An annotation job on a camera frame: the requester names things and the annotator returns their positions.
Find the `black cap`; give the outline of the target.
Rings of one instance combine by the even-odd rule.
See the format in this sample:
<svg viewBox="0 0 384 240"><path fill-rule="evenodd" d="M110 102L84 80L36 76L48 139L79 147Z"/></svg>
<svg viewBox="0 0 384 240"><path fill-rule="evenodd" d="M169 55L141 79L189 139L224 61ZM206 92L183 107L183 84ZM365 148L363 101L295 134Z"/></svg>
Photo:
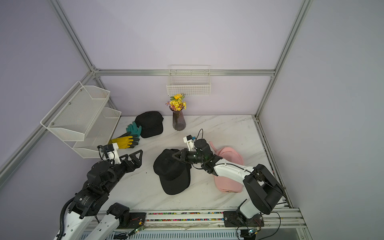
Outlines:
<svg viewBox="0 0 384 240"><path fill-rule="evenodd" d="M158 111L149 111L138 115L136 125L141 128L141 137L150 138L163 133L163 116Z"/></svg>
<svg viewBox="0 0 384 240"><path fill-rule="evenodd" d="M159 176L162 188L167 195L180 194L191 183L191 166L172 157L178 151L177 149L163 150L153 165L154 172Z"/></svg>

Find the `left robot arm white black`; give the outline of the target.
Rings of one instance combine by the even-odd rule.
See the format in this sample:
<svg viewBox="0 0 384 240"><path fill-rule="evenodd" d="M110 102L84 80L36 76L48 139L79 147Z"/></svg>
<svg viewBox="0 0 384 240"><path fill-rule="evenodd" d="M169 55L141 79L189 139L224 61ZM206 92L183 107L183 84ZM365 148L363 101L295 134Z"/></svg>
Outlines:
<svg viewBox="0 0 384 240"><path fill-rule="evenodd" d="M81 191L63 206L60 213L60 228L57 240L78 240L97 218L108 200L112 189L122 177L142 165L143 151L123 155L114 160L101 160L94 164L87 174L87 181ZM119 203L112 204L95 229L88 234L88 240L105 240L117 229L132 229L127 235L119 236L126 240L144 229L146 213L131 213L129 207Z"/></svg>

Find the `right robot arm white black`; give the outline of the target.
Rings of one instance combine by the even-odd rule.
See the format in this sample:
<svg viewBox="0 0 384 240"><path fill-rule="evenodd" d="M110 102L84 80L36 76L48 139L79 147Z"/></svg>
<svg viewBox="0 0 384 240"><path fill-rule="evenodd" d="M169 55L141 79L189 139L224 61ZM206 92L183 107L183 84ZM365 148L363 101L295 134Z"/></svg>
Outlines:
<svg viewBox="0 0 384 240"><path fill-rule="evenodd" d="M249 198L237 209L242 218L252 219L257 214L269 215L285 196L283 187L264 165L247 167L232 163L214 154L205 139L185 139L185 143L187 148L172 154L175 160L190 165L200 164L208 174L231 179L245 187Z"/></svg>

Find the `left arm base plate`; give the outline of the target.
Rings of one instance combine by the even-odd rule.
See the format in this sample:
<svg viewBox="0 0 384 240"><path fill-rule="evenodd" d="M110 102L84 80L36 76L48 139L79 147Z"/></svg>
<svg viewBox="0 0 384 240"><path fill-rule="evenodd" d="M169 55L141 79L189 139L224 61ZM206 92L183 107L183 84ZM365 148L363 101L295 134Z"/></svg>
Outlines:
<svg viewBox="0 0 384 240"><path fill-rule="evenodd" d="M147 213L144 212L125 213L120 218L120 225L118 229L138 229L139 227L144 226L146 216Z"/></svg>

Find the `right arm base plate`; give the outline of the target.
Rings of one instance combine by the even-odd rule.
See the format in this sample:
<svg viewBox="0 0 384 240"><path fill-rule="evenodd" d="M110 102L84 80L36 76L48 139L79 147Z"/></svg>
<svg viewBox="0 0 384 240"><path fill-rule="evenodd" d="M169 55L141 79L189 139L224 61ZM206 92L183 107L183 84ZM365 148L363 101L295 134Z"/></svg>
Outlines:
<svg viewBox="0 0 384 240"><path fill-rule="evenodd" d="M256 214L251 218L247 218L239 211L224 211L225 227L263 227L264 219L261 214Z"/></svg>

